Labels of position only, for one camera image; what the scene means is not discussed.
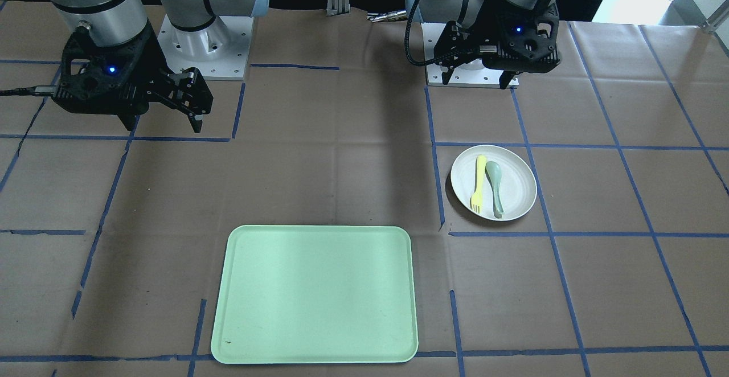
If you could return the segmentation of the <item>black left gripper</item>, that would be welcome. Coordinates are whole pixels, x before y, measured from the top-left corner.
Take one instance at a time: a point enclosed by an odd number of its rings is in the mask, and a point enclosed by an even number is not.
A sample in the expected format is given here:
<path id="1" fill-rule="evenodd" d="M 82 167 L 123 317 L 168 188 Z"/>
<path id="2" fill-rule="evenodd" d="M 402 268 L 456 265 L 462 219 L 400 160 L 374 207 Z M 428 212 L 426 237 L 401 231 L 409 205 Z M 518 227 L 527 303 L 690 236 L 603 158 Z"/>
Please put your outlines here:
<path id="1" fill-rule="evenodd" d="M 510 86 L 516 77 L 515 63 L 499 58 L 489 48 L 499 48 L 503 41 L 502 14 L 514 11 L 516 4 L 508 0 L 483 0 L 471 24 L 447 22 L 434 49 L 443 85 L 449 84 L 454 68 L 474 59 L 484 59 L 485 67 L 503 71 L 499 88 L 503 90 Z"/>

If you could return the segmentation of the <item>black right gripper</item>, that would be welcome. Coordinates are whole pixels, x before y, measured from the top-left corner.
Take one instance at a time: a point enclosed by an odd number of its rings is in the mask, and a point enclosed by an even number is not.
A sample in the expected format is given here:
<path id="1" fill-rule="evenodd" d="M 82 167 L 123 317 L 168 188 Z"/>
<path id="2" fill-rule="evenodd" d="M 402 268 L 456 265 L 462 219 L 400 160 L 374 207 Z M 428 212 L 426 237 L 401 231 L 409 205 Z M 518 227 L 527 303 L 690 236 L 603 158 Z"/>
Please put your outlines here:
<path id="1" fill-rule="evenodd" d="M 139 48 L 132 65 L 132 115 L 118 115 L 120 122 L 133 132 L 149 104 L 157 103 L 187 116 L 193 132 L 200 133 L 204 115 L 211 112 L 213 96 L 199 69 L 190 67 L 180 73 L 171 70 L 151 24 L 145 25 L 137 40 Z"/>

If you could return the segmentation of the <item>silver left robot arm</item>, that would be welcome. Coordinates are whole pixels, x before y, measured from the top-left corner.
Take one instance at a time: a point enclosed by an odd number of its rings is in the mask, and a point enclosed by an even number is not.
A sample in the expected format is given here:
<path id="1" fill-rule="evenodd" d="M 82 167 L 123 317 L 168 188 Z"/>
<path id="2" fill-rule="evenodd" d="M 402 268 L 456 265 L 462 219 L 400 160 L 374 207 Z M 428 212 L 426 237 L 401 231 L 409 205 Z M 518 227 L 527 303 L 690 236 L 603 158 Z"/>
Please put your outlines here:
<path id="1" fill-rule="evenodd" d="M 548 73 L 562 62 L 556 0 L 406 0 L 406 12 L 408 62 L 416 67 L 436 65 L 443 84 L 449 83 L 457 68 L 474 61 L 501 72 L 501 89 L 518 75 Z M 444 24 L 429 59 L 412 55 L 414 22 Z"/>

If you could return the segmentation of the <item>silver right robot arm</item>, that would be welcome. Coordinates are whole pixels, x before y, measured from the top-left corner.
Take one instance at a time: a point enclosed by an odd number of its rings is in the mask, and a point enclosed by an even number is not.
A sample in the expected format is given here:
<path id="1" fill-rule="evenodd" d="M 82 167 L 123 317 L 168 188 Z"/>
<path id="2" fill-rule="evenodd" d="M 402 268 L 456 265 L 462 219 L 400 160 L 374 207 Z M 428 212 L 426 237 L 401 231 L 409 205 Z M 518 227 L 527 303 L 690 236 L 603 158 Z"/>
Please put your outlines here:
<path id="1" fill-rule="evenodd" d="M 177 110 L 196 133 L 211 113 L 209 79 L 244 78 L 255 17 L 269 0 L 161 0 L 154 32 L 141 0 L 50 0 L 71 35 L 55 86 L 31 87 L 71 114 L 109 115 L 133 130 L 151 103 Z"/>

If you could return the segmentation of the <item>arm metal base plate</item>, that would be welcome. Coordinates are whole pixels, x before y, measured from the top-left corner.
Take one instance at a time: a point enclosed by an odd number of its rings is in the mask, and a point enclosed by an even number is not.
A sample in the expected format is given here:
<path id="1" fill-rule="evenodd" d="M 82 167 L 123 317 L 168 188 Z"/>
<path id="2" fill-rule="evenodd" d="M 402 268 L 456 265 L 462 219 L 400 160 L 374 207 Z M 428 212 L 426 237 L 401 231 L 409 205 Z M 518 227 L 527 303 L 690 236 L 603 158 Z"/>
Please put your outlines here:
<path id="1" fill-rule="evenodd" d="M 424 58 L 434 58 L 434 47 L 443 31 L 445 24 L 435 22 L 424 22 L 421 24 L 423 35 Z M 426 67 L 426 81 L 433 87 L 481 87 L 499 89 L 499 78 L 501 70 L 485 68 L 481 60 L 474 60 L 471 63 L 456 68 L 448 84 L 443 84 L 443 72 L 439 65 L 431 64 Z"/>
<path id="2" fill-rule="evenodd" d="M 202 30 L 185 32 L 165 16 L 157 40 L 174 72 L 195 67 L 206 80 L 243 81 L 254 24 L 253 17 L 223 16 Z"/>

